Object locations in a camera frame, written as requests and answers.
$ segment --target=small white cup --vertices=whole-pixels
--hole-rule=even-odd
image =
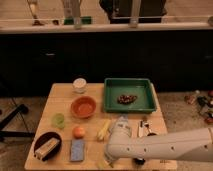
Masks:
[[[87,81],[84,78],[75,79],[73,82],[74,91],[76,93],[84,93],[86,91]]]

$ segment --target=black bowl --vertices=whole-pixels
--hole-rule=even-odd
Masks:
[[[50,152],[48,153],[43,159],[42,161],[46,161],[50,158],[52,158],[56,153],[58,153],[58,151],[60,150],[61,148],[61,137],[59,134],[57,134],[56,132],[47,132],[43,135],[41,135],[37,141],[35,142],[35,145],[34,145],[34,153],[35,151],[41,147],[43,144],[45,144],[49,139],[51,138],[57,138],[59,140],[59,144]]]

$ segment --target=orange bowl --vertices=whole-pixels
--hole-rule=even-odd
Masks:
[[[71,111],[78,118],[88,118],[92,116],[95,108],[95,100],[89,96],[82,96],[71,104]]]

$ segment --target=wooden table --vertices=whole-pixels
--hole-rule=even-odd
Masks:
[[[106,119],[111,118],[115,121],[120,115],[103,112],[103,91],[104,84],[88,84],[84,94],[77,94],[73,91],[72,84],[54,84],[47,99],[38,129],[28,154],[26,170],[99,170],[98,163],[103,159],[104,146],[107,139],[98,142],[97,132],[102,128]],[[94,116],[88,119],[75,118],[70,112],[71,103],[78,97],[86,95],[95,99],[97,106]],[[132,136],[137,135],[137,126],[142,117],[146,117],[153,132],[157,134],[167,133],[166,125],[161,113],[159,102],[154,91],[157,110],[152,114],[129,114],[129,123],[132,126]],[[56,113],[65,116],[65,128],[60,130],[51,126],[51,118]],[[85,159],[83,162],[70,162],[70,145],[72,139],[72,129],[76,125],[82,125],[86,129],[85,140]],[[34,143],[38,137],[46,132],[57,132],[62,138],[62,146],[59,153],[46,162],[41,162],[34,157]],[[132,159],[121,158],[114,163],[113,168],[107,170],[173,170],[177,169],[176,161],[147,160],[143,166],[137,166]]]

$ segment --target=blue sponge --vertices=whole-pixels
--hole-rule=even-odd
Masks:
[[[84,140],[73,139],[71,144],[71,161],[84,160]]]

